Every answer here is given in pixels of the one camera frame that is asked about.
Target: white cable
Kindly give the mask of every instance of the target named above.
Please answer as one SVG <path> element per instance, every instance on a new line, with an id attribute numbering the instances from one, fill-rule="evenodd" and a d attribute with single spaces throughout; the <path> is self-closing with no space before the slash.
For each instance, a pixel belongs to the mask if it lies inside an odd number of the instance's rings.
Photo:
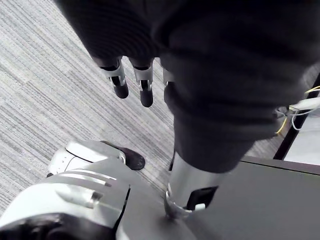
<path id="1" fill-rule="evenodd" d="M 294 130 L 300 131 L 301 128 L 297 128 L 297 127 L 296 127 L 295 122 L 294 122 L 294 120 L 295 120 L 294 118 L 295 118 L 295 115 L 292 116 L 292 118 L 291 118 L 292 127 L 294 128 Z"/>
<path id="2" fill-rule="evenodd" d="M 320 92 L 320 89 L 314 89 L 314 90 L 312 90 L 312 91 L 307 91 L 307 93 L 312 93 L 312 92 Z M 300 109 L 295 108 L 295 107 L 293 107 L 293 106 L 289 106 L 289 107 L 291 107 L 291 108 L 293 108 L 293 109 L 296 109 L 296 112 L 299 112 L 299 111 L 300 111 Z M 292 118 L 291 118 L 291 124 L 292 124 L 293 129 L 296 130 L 296 131 L 300 131 L 300 130 L 302 129 L 302 127 L 301 127 L 301 128 L 297 128 L 296 125 L 295 125 L 295 117 L 296 117 L 296 116 L 302 116 L 302 115 L 306 115 L 306 114 L 312 113 L 312 112 L 314 112 L 315 110 L 317 110 L 318 108 L 320 108 L 320 104 L 319 104 L 318 106 L 316 106 L 315 108 L 311 109 L 310 111 L 303 112 L 303 113 L 291 114 L 291 116 L 292 116 Z"/>
<path id="3" fill-rule="evenodd" d="M 309 113 L 312 113 L 314 112 L 315 110 L 317 110 L 318 108 L 320 108 L 320 105 L 318 105 L 317 107 L 315 107 L 314 109 L 311 109 L 310 111 L 306 111 L 306 112 L 303 112 L 303 113 L 294 113 L 294 114 L 291 114 L 291 116 L 302 116 L 302 115 L 306 115 L 306 114 L 309 114 Z"/>

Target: gray carpet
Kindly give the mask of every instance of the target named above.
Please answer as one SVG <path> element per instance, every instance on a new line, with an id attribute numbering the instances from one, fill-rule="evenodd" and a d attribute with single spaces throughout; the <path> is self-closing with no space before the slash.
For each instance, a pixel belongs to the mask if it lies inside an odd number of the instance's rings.
<path id="1" fill-rule="evenodd" d="M 162 191 L 173 152 L 173 116 L 154 62 L 154 104 L 144 108 L 129 62 L 130 94 L 115 96 L 100 69 L 51 1 L 0 4 L 0 214 L 43 179 L 54 152 L 69 140 L 108 140 L 142 153 L 141 177 Z M 272 158 L 282 136 L 248 153 Z"/>

